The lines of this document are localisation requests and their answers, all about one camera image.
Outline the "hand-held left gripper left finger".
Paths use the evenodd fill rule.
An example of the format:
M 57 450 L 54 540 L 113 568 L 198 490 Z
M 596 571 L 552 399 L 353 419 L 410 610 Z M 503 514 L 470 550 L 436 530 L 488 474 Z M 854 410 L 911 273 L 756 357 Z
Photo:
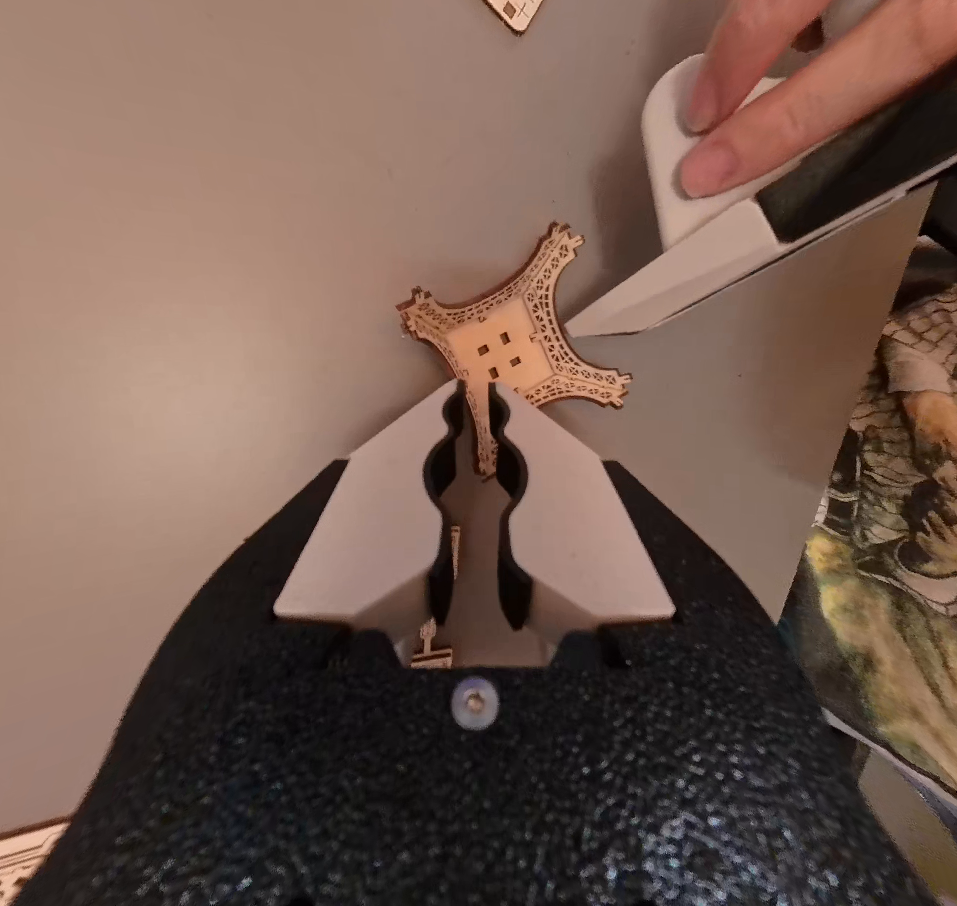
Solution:
M 378 630 L 413 661 L 456 579 L 441 501 L 457 474 L 464 384 L 450 380 L 356 448 L 273 606 L 283 621 Z

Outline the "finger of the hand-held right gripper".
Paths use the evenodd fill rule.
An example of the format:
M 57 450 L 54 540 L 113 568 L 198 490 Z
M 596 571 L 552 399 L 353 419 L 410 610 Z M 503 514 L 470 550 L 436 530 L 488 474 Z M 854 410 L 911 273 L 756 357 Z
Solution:
M 783 609 L 935 182 L 777 242 L 742 201 L 568 317 L 633 373 L 621 426 L 574 416 Z

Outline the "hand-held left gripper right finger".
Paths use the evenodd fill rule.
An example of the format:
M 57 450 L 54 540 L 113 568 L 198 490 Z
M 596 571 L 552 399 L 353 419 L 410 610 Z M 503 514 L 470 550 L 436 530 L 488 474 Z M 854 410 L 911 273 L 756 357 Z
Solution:
M 508 625 L 557 648 L 573 632 L 670 622 L 672 600 L 590 447 L 501 382 L 488 388 L 497 442 L 497 595 Z

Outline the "wooden tower base model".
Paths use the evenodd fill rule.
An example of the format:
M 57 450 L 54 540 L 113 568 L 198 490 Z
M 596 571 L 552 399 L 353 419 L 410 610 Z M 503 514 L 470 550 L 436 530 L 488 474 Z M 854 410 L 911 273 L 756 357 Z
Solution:
M 443 304 L 416 287 L 396 306 L 407 335 L 432 345 L 464 384 L 475 432 L 475 472 L 482 478 L 496 471 L 491 383 L 504 384 L 535 407 L 566 399 L 623 406 L 631 376 L 581 359 L 557 312 L 559 279 L 584 242 L 567 224 L 554 223 L 529 261 L 485 294 Z

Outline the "person's right hand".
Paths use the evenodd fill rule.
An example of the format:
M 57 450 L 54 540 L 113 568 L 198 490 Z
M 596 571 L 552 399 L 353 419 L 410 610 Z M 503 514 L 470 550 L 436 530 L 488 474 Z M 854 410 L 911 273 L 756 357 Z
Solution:
M 883 0 L 772 90 L 745 99 L 835 0 L 732 0 L 684 110 L 700 141 L 678 181 L 690 198 L 779 169 L 955 61 L 956 0 Z

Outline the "small wooden puzzle piece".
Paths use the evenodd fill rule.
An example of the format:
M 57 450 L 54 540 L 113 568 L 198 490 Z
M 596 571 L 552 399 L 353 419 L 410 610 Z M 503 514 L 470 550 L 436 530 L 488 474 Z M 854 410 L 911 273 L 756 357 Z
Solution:
M 436 645 L 437 620 L 432 617 L 420 627 L 421 649 L 410 661 L 414 670 L 448 670 L 453 667 L 454 651 L 451 647 Z

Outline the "printed picture booklet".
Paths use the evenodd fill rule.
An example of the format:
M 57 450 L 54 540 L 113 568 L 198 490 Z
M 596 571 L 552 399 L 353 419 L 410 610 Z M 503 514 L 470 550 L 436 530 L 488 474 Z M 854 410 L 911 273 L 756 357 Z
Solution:
M 779 627 L 826 717 L 956 794 L 955 256 L 919 238 Z

